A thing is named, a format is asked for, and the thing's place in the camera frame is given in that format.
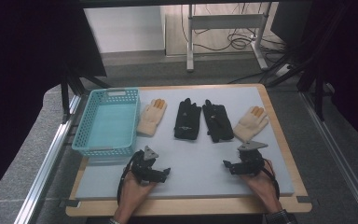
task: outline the blue plastic basket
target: blue plastic basket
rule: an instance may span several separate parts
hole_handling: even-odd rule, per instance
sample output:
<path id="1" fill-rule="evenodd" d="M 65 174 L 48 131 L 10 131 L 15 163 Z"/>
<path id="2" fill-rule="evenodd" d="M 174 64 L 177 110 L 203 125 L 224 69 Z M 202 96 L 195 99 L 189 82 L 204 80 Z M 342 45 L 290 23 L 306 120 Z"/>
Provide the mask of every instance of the blue plastic basket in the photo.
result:
<path id="1" fill-rule="evenodd" d="M 72 148 L 86 157 L 131 156 L 139 110 L 137 88 L 92 91 Z"/>

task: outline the wrist strap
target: wrist strap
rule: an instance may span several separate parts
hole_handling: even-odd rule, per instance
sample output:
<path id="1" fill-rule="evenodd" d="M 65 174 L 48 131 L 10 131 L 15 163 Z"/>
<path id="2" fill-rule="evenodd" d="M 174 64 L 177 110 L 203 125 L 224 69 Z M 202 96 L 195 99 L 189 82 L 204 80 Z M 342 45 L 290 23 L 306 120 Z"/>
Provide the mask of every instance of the wrist strap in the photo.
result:
<path id="1" fill-rule="evenodd" d="M 120 224 L 120 223 L 112 218 L 109 218 L 109 224 Z"/>
<path id="2" fill-rule="evenodd" d="M 286 209 L 266 215 L 266 221 L 268 224 L 297 224 L 295 215 L 287 213 Z"/>

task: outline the white wall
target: white wall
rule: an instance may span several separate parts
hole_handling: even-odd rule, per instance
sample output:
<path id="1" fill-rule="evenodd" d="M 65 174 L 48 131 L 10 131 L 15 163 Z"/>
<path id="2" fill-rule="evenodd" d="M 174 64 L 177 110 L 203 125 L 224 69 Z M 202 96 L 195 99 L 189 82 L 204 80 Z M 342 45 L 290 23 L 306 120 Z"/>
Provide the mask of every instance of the white wall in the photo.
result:
<path id="1" fill-rule="evenodd" d="M 164 48 L 160 7 L 86 8 L 101 53 Z"/>

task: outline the black cable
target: black cable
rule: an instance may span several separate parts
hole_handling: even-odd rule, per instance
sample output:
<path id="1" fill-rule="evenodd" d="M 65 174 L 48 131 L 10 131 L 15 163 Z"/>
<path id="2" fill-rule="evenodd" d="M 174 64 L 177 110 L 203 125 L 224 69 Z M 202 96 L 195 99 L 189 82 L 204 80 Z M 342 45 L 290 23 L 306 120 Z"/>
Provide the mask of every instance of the black cable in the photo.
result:
<path id="1" fill-rule="evenodd" d="M 229 81 L 227 84 L 232 84 L 232 83 L 235 83 L 237 81 L 240 81 L 240 80 L 243 80 L 243 79 L 246 79 L 246 78 L 249 78 L 249 77 L 255 77 L 255 76 L 259 76 L 259 75 L 262 75 L 264 73 L 266 73 L 267 71 L 263 71 L 261 73 L 255 73 L 255 74 L 251 74 L 249 76 L 246 76 L 246 77 L 240 77 L 240 78 L 237 78 L 235 80 L 232 80 L 232 81 Z"/>
<path id="2" fill-rule="evenodd" d="M 124 171 L 123 171 L 123 174 L 121 175 L 120 182 L 118 183 L 118 188 L 117 188 L 117 204 L 120 204 L 121 191 L 122 191 L 122 189 L 123 189 L 124 179 L 126 178 L 127 173 L 130 171 L 131 163 L 132 163 L 133 159 L 134 159 L 135 157 L 137 157 L 139 153 L 141 153 L 141 152 L 140 152 L 140 151 L 137 151 L 137 152 L 135 152 L 135 153 L 132 155 L 132 157 L 131 157 L 129 163 L 127 163 L 126 168 L 125 168 Z"/>
<path id="3" fill-rule="evenodd" d="M 280 60 L 278 60 L 277 63 L 275 64 L 282 64 L 284 62 L 286 62 L 289 58 L 287 57 L 287 55 L 292 55 L 295 54 L 297 52 L 300 52 L 301 50 L 303 50 L 304 48 L 308 47 L 317 37 L 317 35 L 322 31 L 322 29 L 325 27 L 325 25 L 330 21 L 331 17 L 334 16 L 334 13 L 330 13 L 328 15 L 326 15 L 323 19 L 323 22 L 321 22 L 321 24 L 319 25 L 319 27 L 317 27 L 309 36 L 307 39 L 303 40 L 299 45 L 293 47 L 292 49 L 290 49 L 290 53 L 287 53 L 285 55 L 283 55 L 283 57 L 280 58 Z M 289 77 L 292 77 L 293 75 L 295 75 L 298 72 L 301 72 L 302 70 L 304 70 L 312 61 L 312 57 L 308 58 L 305 62 L 303 62 L 302 64 L 298 64 L 296 65 L 293 69 L 291 69 L 287 75 Z M 278 85 L 280 82 L 282 82 L 283 80 L 286 80 L 286 77 L 282 76 L 282 77 L 277 77 L 275 80 L 271 81 L 270 83 L 267 83 L 268 79 L 275 75 L 275 73 L 270 73 L 270 74 L 265 74 L 264 76 L 262 76 L 262 78 L 260 79 L 260 83 L 264 84 L 266 87 L 274 87 L 276 85 Z"/>
<path id="4" fill-rule="evenodd" d="M 264 38 L 261 38 L 261 39 L 266 41 L 266 42 L 273 43 L 273 44 L 286 45 L 285 43 L 275 42 L 275 41 L 267 40 L 267 39 L 264 39 Z"/>
<path id="5" fill-rule="evenodd" d="M 194 15 L 196 15 L 196 8 L 197 8 L 197 5 L 194 5 Z M 197 31 L 194 31 L 194 33 L 196 33 L 197 35 L 200 35 L 202 33 L 205 33 L 207 31 L 209 31 L 210 29 L 206 29 L 206 30 L 203 30 L 201 32 L 198 32 Z"/>
<path id="6" fill-rule="evenodd" d="M 184 21 L 183 21 L 183 6 L 181 6 L 181 21 L 182 21 L 182 32 L 183 32 L 183 35 L 185 37 L 185 40 L 186 42 L 188 43 L 188 39 L 187 39 L 187 36 L 186 36 L 186 33 L 185 33 L 185 26 L 184 26 Z M 199 45 L 199 44 L 193 44 L 193 46 L 198 46 L 198 47 L 201 47 L 201 48 L 205 48 L 205 49 L 208 49 L 208 50 L 212 50 L 212 51 L 220 51 L 220 50 L 224 50 L 224 49 L 228 49 L 230 46 L 233 47 L 233 43 L 234 45 L 238 45 L 237 43 L 235 42 L 238 42 L 240 41 L 239 39 L 232 39 L 227 46 L 221 48 L 221 49 L 211 49 L 211 48 L 208 48 L 206 46 L 203 46 L 203 45 Z"/>

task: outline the black curtain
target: black curtain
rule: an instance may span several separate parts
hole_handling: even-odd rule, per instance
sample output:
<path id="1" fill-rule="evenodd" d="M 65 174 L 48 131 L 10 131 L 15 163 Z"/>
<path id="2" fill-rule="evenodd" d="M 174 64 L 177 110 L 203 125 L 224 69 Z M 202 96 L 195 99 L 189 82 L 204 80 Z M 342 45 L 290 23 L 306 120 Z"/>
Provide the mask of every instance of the black curtain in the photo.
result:
<path id="1" fill-rule="evenodd" d="M 0 1 L 0 179 L 62 76 L 106 76 L 76 2 Z"/>
<path id="2" fill-rule="evenodd" d="M 326 15 L 335 10 L 338 2 L 335 0 L 312 2 L 304 39 L 312 30 L 319 27 Z M 335 89 L 332 96 L 333 104 L 358 132 L 358 1 L 347 2 L 350 3 L 350 7 L 328 42 L 319 60 L 319 66 L 324 81 L 331 83 Z M 316 38 L 313 45 L 305 49 L 302 54 L 309 55 L 318 41 L 320 39 Z"/>

